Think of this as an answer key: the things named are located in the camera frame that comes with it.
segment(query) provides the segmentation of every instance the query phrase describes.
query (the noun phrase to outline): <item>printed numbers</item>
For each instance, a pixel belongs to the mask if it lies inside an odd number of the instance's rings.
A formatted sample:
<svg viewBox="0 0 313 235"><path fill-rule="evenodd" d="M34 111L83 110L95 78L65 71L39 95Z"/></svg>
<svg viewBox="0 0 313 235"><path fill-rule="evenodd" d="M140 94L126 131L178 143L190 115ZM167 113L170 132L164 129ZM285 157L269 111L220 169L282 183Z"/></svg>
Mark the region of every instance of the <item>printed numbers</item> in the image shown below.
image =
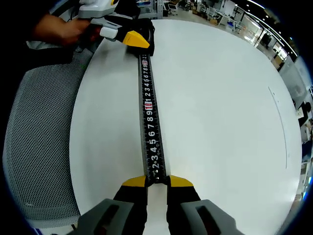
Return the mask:
<svg viewBox="0 0 313 235"><path fill-rule="evenodd" d="M145 102L145 110L152 110L152 102Z"/></svg>

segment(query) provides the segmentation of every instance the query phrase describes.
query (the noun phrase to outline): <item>ceiling light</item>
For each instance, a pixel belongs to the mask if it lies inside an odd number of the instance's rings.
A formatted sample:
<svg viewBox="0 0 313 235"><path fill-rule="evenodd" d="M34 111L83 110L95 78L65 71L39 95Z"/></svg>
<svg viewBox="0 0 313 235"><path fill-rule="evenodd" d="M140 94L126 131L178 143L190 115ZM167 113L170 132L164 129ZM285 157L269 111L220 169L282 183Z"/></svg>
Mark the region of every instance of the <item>ceiling light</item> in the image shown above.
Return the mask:
<svg viewBox="0 0 313 235"><path fill-rule="evenodd" d="M247 0L247 1L249 1L249 2L251 2L251 3L254 3L255 5L257 5L257 6L261 7L261 8L263 8L263 9L265 9L265 7L261 6L260 4L254 2L254 1L252 1L252 0Z"/></svg>

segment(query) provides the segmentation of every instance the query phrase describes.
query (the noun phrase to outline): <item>office chair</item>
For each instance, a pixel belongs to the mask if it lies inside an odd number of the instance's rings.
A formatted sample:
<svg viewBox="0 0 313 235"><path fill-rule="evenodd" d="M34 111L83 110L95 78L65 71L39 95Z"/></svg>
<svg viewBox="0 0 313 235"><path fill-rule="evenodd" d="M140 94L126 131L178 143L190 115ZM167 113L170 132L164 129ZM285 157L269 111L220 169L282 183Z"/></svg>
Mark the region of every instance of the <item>office chair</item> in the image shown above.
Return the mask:
<svg viewBox="0 0 313 235"><path fill-rule="evenodd" d="M28 71L7 125L3 171L13 199L34 228L77 222L69 169L69 132L76 95L92 52Z"/></svg>

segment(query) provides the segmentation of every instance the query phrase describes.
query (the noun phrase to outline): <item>desk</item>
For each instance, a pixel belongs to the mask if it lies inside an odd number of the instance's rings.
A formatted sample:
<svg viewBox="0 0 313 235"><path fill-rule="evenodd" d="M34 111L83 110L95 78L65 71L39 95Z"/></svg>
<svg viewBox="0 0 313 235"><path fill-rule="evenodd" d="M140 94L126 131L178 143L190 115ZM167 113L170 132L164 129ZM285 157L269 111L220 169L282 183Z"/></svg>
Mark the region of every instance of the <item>desk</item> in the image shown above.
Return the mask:
<svg viewBox="0 0 313 235"><path fill-rule="evenodd" d="M300 129L282 78L264 54L234 35L185 21L153 24L167 172L193 182L200 198L234 217L244 234L274 234L301 168ZM125 50L104 40L76 98L69 153L81 213L143 174L137 59ZM166 187L156 187L151 191L164 202ZM167 227L166 205L156 206L158 200L149 200L145 234L158 234L155 217Z"/></svg>

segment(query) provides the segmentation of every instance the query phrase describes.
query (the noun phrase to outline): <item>black measuring tape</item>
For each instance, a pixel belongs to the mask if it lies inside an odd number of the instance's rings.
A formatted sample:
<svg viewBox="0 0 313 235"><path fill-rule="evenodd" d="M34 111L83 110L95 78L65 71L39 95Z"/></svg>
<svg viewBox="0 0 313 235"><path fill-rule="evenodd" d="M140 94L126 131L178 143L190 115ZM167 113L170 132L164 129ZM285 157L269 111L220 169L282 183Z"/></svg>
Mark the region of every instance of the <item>black measuring tape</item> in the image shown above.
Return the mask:
<svg viewBox="0 0 313 235"><path fill-rule="evenodd" d="M139 55L138 66L141 79L141 136L146 184L147 186L157 183L167 184L150 56Z"/></svg>

